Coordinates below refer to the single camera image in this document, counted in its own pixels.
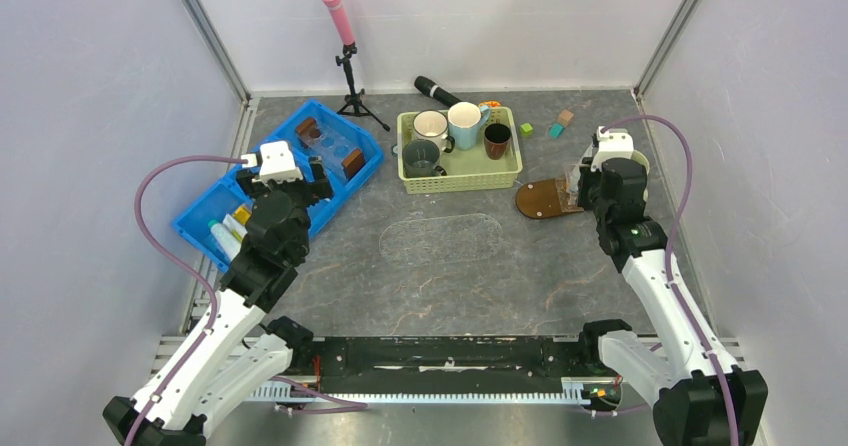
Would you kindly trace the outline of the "pale green ribbed mug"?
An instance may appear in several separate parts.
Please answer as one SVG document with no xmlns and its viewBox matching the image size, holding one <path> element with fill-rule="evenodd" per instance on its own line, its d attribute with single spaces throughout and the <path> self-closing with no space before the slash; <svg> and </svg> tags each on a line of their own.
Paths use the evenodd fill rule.
<svg viewBox="0 0 848 446">
<path fill-rule="evenodd" d="M 631 160 L 640 164 L 643 167 L 643 169 L 645 170 L 645 174 L 649 175 L 650 170 L 651 170 L 650 161 L 647 159 L 647 157 L 641 151 L 634 150 L 631 154 Z"/>
</svg>

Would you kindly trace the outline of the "clear textured toothbrush holder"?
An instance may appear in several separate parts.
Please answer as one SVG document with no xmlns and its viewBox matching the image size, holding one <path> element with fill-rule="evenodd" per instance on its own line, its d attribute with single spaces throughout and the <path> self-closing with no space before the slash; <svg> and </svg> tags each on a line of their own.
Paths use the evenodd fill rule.
<svg viewBox="0 0 848 446">
<path fill-rule="evenodd" d="M 579 181 L 581 179 L 582 164 L 576 164 L 566 171 L 564 177 L 555 179 L 555 188 L 563 214 L 580 213 L 584 209 L 578 205 L 579 202 Z"/>
</svg>

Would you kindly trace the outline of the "dark brown cup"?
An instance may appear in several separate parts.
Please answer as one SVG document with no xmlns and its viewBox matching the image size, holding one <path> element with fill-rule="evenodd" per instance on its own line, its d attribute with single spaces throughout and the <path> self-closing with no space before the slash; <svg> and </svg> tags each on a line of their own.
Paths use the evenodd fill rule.
<svg viewBox="0 0 848 446">
<path fill-rule="evenodd" d="M 512 138 L 509 126 L 502 123 L 489 124 L 484 130 L 484 149 L 491 160 L 499 160 L 505 154 Z"/>
</svg>

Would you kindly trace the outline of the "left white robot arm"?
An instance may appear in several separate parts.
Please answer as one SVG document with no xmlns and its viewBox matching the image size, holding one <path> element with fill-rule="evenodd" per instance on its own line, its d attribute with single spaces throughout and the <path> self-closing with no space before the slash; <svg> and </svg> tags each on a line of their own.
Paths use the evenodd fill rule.
<svg viewBox="0 0 848 446">
<path fill-rule="evenodd" d="M 104 408 L 122 445 L 203 445 L 262 383 L 313 363 L 312 333 L 287 317 L 273 320 L 252 347 L 225 362 L 294 282 L 309 253 L 308 209 L 333 196 L 317 157 L 308 162 L 310 179 L 297 166 L 256 154 L 238 162 L 238 184 L 253 201 L 247 233 L 210 292 L 203 319 L 177 352 L 133 396 L 116 396 Z"/>
</svg>

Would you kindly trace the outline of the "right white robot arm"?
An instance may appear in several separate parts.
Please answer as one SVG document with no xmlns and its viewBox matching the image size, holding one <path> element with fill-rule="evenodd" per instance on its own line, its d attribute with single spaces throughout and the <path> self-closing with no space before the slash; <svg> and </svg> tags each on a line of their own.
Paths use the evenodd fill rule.
<svg viewBox="0 0 848 446">
<path fill-rule="evenodd" d="M 626 158 L 578 168 L 577 204 L 593 214 L 602 251 L 633 289 L 662 347 L 641 343 L 622 320 L 585 325 L 577 348 L 591 374 L 609 368 L 652 410 L 664 445 L 751 445 L 768 386 L 743 369 L 686 288 L 662 226 L 646 215 L 647 168 Z"/>
</svg>

